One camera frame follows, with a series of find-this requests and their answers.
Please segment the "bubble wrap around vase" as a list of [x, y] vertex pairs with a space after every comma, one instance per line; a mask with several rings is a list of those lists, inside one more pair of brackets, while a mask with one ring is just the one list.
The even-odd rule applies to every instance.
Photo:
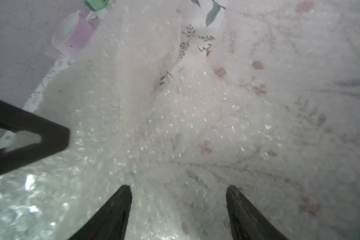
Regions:
[[360, 1], [180, 1], [154, 119], [181, 224], [229, 239], [234, 185], [290, 240], [360, 240]]

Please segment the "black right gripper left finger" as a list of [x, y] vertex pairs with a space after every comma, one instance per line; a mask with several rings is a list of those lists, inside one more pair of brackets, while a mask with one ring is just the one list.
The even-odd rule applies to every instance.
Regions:
[[131, 205], [131, 188], [122, 185], [70, 240], [124, 240]]

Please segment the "bubble wrap sheet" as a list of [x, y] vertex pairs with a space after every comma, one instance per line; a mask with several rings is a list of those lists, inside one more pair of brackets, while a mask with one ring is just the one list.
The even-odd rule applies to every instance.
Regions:
[[0, 177], [0, 240], [67, 240], [120, 187], [114, 160], [177, 47], [176, 8], [107, 13], [36, 110], [70, 129], [62, 152]]

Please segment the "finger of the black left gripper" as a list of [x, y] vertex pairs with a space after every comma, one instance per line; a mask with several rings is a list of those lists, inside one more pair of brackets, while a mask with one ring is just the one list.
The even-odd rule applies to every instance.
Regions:
[[15, 137], [0, 149], [0, 176], [65, 150], [69, 128], [0, 100], [0, 129]]

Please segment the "green small box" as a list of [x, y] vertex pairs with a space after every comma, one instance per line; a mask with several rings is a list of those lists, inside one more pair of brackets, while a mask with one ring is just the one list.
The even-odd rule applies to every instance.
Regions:
[[93, 12], [107, 7], [109, 0], [84, 0], [85, 5]]

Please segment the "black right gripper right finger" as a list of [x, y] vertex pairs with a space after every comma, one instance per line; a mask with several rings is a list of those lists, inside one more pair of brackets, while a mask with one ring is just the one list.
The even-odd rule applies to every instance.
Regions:
[[234, 240], [287, 240], [236, 186], [227, 188], [226, 202]]

